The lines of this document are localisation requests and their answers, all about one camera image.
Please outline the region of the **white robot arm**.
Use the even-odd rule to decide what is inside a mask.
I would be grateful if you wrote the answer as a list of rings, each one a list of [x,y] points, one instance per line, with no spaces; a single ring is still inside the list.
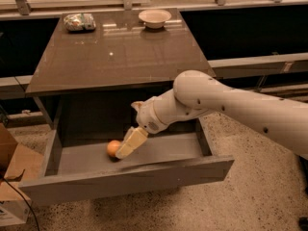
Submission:
[[[172,123],[212,112],[229,116],[250,129],[308,157],[308,104],[248,90],[232,89],[196,70],[179,74],[171,90],[132,104],[138,126],[124,136],[115,156],[123,159]]]

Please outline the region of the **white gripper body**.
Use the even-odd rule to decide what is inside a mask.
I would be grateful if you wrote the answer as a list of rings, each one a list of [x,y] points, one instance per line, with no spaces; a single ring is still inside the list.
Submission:
[[[154,109],[156,97],[142,101],[141,109],[137,112],[136,122],[149,134],[158,134],[167,129],[167,126],[158,118]]]

